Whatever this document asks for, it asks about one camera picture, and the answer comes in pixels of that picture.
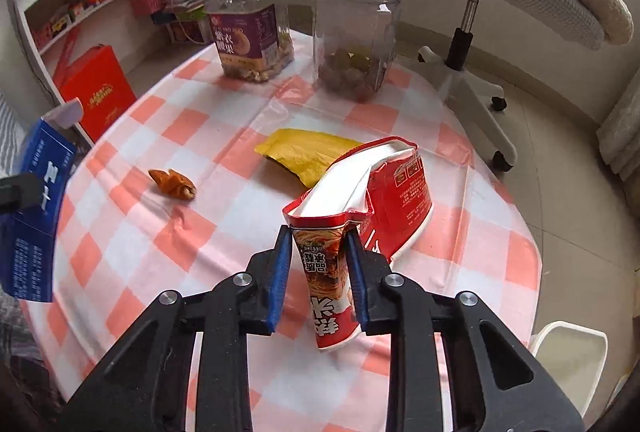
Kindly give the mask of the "dark blue milk carton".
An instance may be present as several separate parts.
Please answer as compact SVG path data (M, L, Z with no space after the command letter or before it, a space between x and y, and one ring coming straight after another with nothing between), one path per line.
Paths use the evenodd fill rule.
M77 98L43 115L1 179L1 285L15 299L52 301L58 220L77 153L63 132L83 115Z

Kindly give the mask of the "red noodle snack bag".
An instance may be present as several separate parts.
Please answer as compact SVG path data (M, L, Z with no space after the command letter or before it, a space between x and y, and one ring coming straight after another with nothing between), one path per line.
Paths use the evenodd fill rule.
M319 350L339 348L360 332L346 233L356 229L363 249L393 263L420 237L432 210L419 146L400 137L347 151L283 208L306 276Z

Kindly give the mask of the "yellow snack wrapper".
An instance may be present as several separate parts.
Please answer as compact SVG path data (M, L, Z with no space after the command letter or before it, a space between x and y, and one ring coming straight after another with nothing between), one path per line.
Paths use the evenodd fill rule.
M294 174L306 188L320 181L330 165L360 142L306 129L277 129L255 152L279 163Z

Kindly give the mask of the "white plastic trash bin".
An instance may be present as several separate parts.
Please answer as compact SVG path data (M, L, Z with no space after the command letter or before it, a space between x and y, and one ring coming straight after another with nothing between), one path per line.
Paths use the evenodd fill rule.
M529 351L585 417L608 357L608 336L557 320L533 335Z

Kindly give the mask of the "red gift box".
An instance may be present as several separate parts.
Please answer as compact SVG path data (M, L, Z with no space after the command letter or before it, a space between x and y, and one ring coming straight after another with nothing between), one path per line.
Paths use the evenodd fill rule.
M79 125L94 144L136 102L136 96L110 45L92 46L70 60L79 33L78 26L65 36L52 80L64 100L81 103Z

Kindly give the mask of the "orange white checkered tablecloth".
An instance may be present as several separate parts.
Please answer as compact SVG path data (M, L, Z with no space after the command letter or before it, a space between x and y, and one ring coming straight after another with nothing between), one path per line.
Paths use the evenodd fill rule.
M419 146L434 213L399 259L423 287L476 292L521 339L535 317L541 259L512 199L424 78L394 66L368 104L311 86L311 41L269 84L222 74L206 49L160 81L89 152L67 184L53 300L27 313L64 396L160 291L213 288L269 248L303 185L255 147L277 129ZM148 170L175 170L195 198L163 195Z

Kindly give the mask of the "beige lace curtain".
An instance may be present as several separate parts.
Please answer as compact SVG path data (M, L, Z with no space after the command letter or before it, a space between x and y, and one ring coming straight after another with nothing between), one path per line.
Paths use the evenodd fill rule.
M623 181L628 198L639 198L639 74L597 130L604 163Z

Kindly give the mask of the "purple label nut jar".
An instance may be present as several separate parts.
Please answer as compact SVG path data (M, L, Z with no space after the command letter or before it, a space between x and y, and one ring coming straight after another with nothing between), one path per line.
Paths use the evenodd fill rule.
M228 77L264 83L293 60L288 0L208 0L205 12Z

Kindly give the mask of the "clear jar with nuts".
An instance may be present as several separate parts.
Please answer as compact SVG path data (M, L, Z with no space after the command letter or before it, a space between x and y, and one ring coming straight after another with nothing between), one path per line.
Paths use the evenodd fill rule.
M395 57L401 0L314 0L314 80L357 102L380 90Z

